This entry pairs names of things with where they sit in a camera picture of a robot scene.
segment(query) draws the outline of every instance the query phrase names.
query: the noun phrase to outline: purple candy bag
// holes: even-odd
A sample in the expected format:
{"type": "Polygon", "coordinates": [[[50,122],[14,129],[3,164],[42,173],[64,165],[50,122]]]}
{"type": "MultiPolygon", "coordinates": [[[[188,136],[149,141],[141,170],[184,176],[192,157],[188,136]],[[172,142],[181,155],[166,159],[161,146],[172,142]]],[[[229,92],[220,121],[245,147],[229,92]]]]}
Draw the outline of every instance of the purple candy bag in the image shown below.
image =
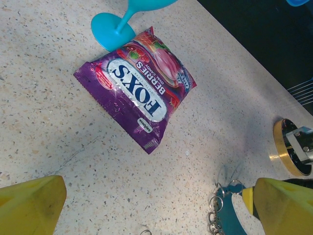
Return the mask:
{"type": "Polygon", "coordinates": [[[152,27],[120,49],[84,63],[74,76],[148,154],[196,86],[152,27]]]}

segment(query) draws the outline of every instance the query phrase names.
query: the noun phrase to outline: gold rim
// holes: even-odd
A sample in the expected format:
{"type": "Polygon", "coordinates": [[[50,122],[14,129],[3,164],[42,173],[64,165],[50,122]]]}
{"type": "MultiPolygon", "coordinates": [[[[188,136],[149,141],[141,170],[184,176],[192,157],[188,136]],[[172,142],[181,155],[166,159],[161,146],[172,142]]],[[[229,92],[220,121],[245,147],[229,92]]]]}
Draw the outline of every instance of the gold rim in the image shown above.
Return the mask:
{"type": "Polygon", "coordinates": [[[283,137],[283,132],[282,132],[282,127],[283,127],[283,121],[286,119],[282,119],[274,124],[273,128],[273,135],[274,135],[274,141],[275,145],[278,151],[278,155],[280,159],[282,160],[283,164],[287,168],[287,170],[293,174],[294,176],[307,176],[311,174],[311,170],[309,174],[304,174],[302,173],[292,162],[291,157],[288,153],[288,150],[285,146],[284,142],[284,137],[283,137]]]}

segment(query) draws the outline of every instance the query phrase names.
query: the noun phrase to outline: glass base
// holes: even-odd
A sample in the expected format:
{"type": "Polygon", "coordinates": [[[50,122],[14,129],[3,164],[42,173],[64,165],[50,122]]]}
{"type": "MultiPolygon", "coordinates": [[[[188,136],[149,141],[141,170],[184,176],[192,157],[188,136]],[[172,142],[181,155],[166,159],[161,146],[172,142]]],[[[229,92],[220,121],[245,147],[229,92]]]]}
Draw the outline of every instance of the glass base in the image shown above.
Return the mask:
{"type": "Polygon", "coordinates": [[[121,18],[111,13],[100,13],[91,21],[94,37],[101,46],[110,52],[125,45],[136,36],[129,24],[117,32],[116,28],[120,22],[121,18]]]}

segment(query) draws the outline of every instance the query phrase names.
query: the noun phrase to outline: speckled countertop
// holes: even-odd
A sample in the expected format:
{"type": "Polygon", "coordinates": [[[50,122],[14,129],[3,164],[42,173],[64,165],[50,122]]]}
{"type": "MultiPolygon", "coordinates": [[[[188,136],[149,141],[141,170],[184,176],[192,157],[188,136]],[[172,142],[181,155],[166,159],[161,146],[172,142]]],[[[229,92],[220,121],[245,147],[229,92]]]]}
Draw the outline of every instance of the speckled countertop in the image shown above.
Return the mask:
{"type": "MultiPolygon", "coordinates": [[[[137,33],[153,25],[198,84],[147,155],[72,75],[106,53],[92,17],[122,16],[126,5],[2,1],[0,187],[62,175],[68,196],[56,235],[136,235],[140,225],[153,235],[208,234],[214,183],[289,178],[273,124],[313,118],[196,0],[179,0],[130,22],[137,33]]],[[[248,234],[262,234],[238,203],[248,234]]]]}

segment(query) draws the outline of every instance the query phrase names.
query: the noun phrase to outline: glass stem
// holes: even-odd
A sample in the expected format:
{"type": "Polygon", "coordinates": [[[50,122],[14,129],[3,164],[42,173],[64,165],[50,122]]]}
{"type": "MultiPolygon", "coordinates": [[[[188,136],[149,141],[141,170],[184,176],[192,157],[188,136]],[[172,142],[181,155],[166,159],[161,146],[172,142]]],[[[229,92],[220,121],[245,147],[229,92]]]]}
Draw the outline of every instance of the glass stem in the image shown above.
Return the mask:
{"type": "Polygon", "coordinates": [[[123,27],[127,24],[127,22],[129,21],[129,19],[134,15],[134,11],[130,10],[129,8],[127,9],[125,15],[123,16],[123,18],[121,19],[121,22],[118,24],[117,28],[116,28],[116,32],[120,33],[121,30],[123,29],[123,27]]]}

